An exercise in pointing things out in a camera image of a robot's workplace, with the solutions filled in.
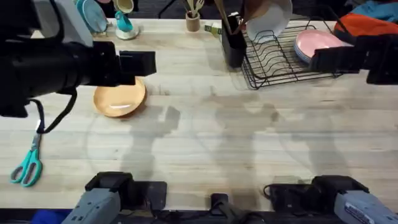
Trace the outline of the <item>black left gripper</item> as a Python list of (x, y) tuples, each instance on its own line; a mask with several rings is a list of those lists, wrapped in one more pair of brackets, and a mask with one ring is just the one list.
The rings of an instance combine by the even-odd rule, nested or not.
[(156, 73), (154, 51), (120, 51), (112, 42), (95, 41), (1, 47), (1, 116), (25, 118), (31, 98), (60, 93), (80, 85), (135, 85), (136, 77)]

